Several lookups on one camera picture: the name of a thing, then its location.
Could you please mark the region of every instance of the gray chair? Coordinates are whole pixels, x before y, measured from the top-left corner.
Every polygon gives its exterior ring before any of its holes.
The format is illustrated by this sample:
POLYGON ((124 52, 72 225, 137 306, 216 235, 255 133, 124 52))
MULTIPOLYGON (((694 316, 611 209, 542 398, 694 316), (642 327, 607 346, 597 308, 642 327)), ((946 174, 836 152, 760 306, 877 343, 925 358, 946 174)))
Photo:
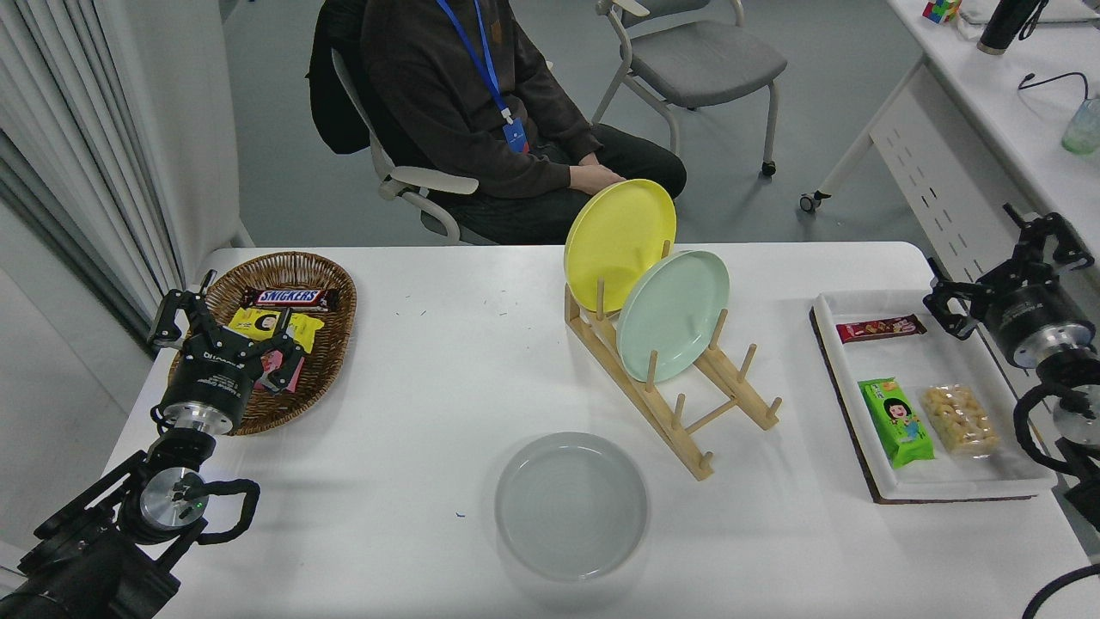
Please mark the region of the gray chair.
POLYGON ((672 152, 680 154, 680 128, 669 106, 695 109, 739 99, 768 87, 768 130, 760 173, 776 173, 772 145, 779 112, 776 78, 787 58, 749 34, 740 0, 730 0, 736 25, 698 20, 631 37, 627 29, 656 18, 702 9, 711 0, 597 0, 596 12, 606 15, 619 38, 623 58, 592 122, 600 122, 620 84, 634 90, 669 123, 672 152), (649 86, 650 92, 641 82, 649 86))
POLYGON ((458 223, 450 212, 424 195, 428 191, 443 191, 448 194, 470 195, 477 189, 477 180, 464 176, 454 176, 438 169, 428 167, 415 167, 408 165, 394 166, 393 161, 386 154, 382 142, 377 139, 378 133, 371 124, 371 119, 366 113, 363 101, 355 88, 348 65, 339 51, 332 49, 332 66, 337 77, 343 86, 348 98, 355 106, 360 118, 370 132, 371 163, 374 172, 382 181, 378 185, 378 194, 386 200, 402 198, 420 210, 420 222, 432 232, 443 234, 450 244, 496 244, 493 241, 469 230, 458 223))

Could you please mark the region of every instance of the rubik's cube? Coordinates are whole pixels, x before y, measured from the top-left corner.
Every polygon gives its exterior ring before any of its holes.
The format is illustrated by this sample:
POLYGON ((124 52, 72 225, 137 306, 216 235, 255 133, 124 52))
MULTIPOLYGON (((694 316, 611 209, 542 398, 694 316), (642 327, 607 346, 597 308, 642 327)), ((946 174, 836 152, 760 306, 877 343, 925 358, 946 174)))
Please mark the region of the rubik's cube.
POLYGON ((947 23, 959 12, 963 0, 934 0, 924 8, 924 16, 936 23, 947 23))

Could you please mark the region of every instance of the blue lanyard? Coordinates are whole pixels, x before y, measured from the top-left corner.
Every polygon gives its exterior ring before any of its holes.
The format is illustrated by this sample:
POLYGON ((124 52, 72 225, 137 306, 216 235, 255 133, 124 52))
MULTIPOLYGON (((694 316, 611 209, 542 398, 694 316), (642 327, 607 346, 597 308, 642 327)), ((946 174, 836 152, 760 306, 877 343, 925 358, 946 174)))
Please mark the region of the blue lanyard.
POLYGON ((474 66, 477 67, 477 73, 482 76, 482 81, 488 88, 491 95, 493 95, 493 100, 496 101, 496 107, 501 109, 501 115, 504 117, 508 124, 512 124, 512 110, 508 109, 508 103, 504 102, 504 98, 501 97, 501 86, 496 81, 496 68, 493 67, 493 55, 488 52, 488 41, 485 38, 485 25, 482 22, 481 16, 481 4, 477 0, 472 0, 474 3, 474 10, 477 11, 477 30, 481 31, 482 35, 482 52, 485 56, 485 63, 482 63, 477 58, 477 52, 474 51, 474 46, 470 43, 470 37, 466 36, 466 32, 462 30, 462 24, 459 23, 459 18, 454 16, 454 11, 451 10, 451 5, 447 3, 447 0, 436 0, 440 9, 447 13, 447 16, 451 19, 451 23, 454 25, 454 30, 459 33, 459 38, 462 38, 462 44, 466 46, 466 53, 470 54, 470 59, 474 62, 474 66))

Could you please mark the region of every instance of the hand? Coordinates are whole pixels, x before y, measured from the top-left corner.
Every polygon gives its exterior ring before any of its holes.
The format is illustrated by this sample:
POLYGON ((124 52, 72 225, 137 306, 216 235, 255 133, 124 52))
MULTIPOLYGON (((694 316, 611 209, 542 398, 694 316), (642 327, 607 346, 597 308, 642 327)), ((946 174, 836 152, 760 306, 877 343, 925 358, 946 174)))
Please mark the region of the hand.
POLYGON ((598 163, 594 165, 569 166, 569 188, 584 191, 590 196, 597 194, 604 187, 622 183, 623 180, 626 180, 626 178, 598 163))

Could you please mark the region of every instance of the chair armrest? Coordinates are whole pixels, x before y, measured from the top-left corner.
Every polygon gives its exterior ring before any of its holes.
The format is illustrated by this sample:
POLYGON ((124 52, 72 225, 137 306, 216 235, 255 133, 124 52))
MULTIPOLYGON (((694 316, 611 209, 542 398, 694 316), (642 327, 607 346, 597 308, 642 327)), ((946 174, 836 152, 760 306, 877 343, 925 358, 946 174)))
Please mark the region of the chair armrest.
POLYGON ((477 190, 477 180, 465 176, 454 176, 438 169, 426 167, 413 167, 409 165, 398 165, 389 172, 389 177, 394 180, 424 187, 436 191, 448 194, 459 194, 468 196, 477 190))
POLYGON ((606 15, 607 11, 610 10, 612 4, 617 4, 624 11, 636 18, 645 18, 649 15, 649 9, 642 7, 638 0, 600 0, 596 2, 596 14, 606 15))

